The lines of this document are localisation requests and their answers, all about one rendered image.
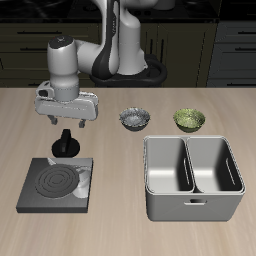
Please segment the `dark kitchen cupboards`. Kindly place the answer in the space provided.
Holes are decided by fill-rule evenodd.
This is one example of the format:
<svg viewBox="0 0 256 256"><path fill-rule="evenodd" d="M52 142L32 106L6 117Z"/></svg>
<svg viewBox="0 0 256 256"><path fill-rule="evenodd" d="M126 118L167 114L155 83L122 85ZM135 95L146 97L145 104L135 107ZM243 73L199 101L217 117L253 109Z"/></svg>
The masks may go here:
<svg viewBox="0 0 256 256"><path fill-rule="evenodd" d="M167 70L165 87L204 87L221 0L176 0L169 11L133 9L141 48ZM56 35L99 44L101 15L90 0L0 0L0 87L37 87L49 78L46 50Z"/></svg>

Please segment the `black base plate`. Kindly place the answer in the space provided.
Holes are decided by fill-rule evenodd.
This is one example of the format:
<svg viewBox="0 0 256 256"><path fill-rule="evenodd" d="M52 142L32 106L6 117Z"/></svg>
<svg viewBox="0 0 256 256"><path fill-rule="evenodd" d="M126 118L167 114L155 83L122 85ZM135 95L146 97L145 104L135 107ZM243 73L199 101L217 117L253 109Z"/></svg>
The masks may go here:
<svg viewBox="0 0 256 256"><path fill-rule="evenodd" d="M115 74L107 80L90 76L90 79L99 88L157 88L167 78L166 67L153 54L146 54L146 69L135 75Z"/></svg>

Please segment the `round black stove knob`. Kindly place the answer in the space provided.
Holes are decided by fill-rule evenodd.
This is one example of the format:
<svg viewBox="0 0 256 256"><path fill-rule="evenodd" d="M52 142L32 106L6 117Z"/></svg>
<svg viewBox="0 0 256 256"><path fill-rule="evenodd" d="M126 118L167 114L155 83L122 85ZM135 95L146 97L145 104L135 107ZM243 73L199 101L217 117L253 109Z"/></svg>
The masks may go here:
<svg viewBox="0 0 256 256"><path fill-rule="evenodd" d="M62 131L61 137L52 145L52 154L57 158L72 158L80 151L79 142L71 136L69 129Z"/></svg>

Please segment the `grey fluted bowl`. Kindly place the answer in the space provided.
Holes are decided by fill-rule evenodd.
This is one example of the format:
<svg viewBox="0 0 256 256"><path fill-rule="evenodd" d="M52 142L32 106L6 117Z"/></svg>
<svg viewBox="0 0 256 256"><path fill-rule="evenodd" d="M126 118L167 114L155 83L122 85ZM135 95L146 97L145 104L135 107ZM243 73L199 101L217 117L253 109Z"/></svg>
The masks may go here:
<svg viewBox="0 0 256 256"><path fill-rule="evenodd" d="M137 107L131 107L123 110L119 115L121 124L128 130L137 132L143 130L151 119L150 114Z"/></svg>

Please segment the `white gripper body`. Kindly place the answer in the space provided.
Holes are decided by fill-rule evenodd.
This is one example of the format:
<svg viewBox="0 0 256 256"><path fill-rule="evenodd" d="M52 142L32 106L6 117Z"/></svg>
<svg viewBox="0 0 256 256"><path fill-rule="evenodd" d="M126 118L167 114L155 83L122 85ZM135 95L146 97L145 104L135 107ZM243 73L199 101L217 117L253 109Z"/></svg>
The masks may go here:
<svg viewBox="0 0 256 256"><path fill-rule="evenodd" d="M37 96L35 110L38 114L82 120L95 120L98 116L98 97L80 92L73 101L59 102L53 98Z"/></svg>

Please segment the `dark grey stove plate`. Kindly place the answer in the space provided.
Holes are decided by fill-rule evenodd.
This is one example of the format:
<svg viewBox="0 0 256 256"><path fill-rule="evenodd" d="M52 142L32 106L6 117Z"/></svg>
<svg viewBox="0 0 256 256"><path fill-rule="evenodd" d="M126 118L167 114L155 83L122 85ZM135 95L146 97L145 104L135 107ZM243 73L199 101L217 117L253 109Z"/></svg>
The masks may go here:
<svg viewBox="0 0 256 256"><path fill-rule="evenodd" d="M86 213L92 171L92 158L33 158L17 212Z"/></svg>

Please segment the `white two-bin basket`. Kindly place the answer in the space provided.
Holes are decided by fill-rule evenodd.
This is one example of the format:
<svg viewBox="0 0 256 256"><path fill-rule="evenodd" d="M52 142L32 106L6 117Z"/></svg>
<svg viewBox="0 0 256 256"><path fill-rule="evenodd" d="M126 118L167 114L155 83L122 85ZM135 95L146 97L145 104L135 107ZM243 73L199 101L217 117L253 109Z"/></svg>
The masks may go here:
<svg viewBox="0 0 256 256"><path fill-rule="evenodd" d="M151 135L143 140L152 221L228 221L245 184L223 136Z"/></svg>

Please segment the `green fluted bowl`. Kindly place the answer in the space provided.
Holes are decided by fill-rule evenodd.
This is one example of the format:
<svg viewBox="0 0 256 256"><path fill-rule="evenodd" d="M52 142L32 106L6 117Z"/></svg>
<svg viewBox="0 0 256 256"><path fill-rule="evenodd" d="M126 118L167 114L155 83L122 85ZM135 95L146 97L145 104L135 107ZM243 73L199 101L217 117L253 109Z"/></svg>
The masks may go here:
<svg viewBox="0 0 256 256"><path fill-rule="evenodd" d="M173 115L177 127L186 133L198 131L205 123L206 118L203 113L196 109L180 109Z"/></svg>

